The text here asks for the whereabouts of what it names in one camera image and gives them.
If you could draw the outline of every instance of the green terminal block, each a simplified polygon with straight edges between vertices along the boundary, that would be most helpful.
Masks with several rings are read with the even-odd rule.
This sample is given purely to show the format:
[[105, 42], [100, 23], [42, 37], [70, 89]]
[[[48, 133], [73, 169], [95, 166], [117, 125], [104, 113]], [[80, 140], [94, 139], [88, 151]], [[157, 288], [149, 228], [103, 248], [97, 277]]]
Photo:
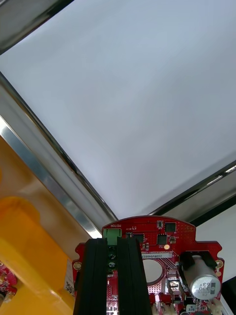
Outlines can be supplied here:
[[120, 228], [104, 228], [103, 238], [107, 238], [107, 245], [117, 245], [117, 237], [122, 237], [122, 229]]

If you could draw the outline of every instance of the black rubber strip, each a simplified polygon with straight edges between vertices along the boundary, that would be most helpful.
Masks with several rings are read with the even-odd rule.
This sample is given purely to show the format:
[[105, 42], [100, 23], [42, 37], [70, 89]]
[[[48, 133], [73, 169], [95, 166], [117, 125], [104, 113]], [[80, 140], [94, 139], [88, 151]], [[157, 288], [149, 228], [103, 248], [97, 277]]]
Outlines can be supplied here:
[[213, 217], [219, 215], [220, 213], [224, 212], [225, 210], [231, 208], [235, 204], [236, 204], [236, 196], [233, 196], [227, 201], [222, 202], [220, 205], [204, 213], [202, 216], [199, 216], [198, 218], [194, 219], [190, 223], [193, 224], [194, 226], [199, 226], [205, 223], [206, 221], [212, 219]]

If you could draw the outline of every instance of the integrated circuit chip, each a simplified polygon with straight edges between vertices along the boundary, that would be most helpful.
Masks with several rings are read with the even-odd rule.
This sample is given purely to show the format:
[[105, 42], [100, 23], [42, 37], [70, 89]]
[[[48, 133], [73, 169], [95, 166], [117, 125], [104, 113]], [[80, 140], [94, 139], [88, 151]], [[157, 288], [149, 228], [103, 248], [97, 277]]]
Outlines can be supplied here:
[[158, 234], [157, 235], [157, 244], [165, 245], [167, 243], [167, 235]]

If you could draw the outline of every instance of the black chip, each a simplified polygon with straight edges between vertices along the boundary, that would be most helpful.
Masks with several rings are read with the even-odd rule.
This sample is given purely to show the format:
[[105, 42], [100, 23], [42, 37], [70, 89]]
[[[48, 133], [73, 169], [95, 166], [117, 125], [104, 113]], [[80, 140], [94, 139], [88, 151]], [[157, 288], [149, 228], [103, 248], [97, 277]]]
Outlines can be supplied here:
[[176, 231], [176, 224], [175, 223], [166, 223], [165, 224], [165, 231], [166, 232], [175, 232]]
[[157, 244], [158, 245], [165, 245], [167, 243], [167, 235], [157, 235]]
[[139, 243], [144, 242], [144, 234], [133, 234], [133, 237], [136, 238], [139, 241]]

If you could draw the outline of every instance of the white label sticker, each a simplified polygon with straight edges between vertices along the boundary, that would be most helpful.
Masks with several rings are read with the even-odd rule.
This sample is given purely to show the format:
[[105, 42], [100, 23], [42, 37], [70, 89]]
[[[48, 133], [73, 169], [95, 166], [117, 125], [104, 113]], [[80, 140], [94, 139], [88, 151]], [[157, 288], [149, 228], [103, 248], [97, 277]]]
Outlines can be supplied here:
[[66, 265], [64, 289], [75, 297], [72, 263], [69, 259], [67, 260]]
[[172, 258], [172, 252], [150, 252], [142, 254], [142, 258]]

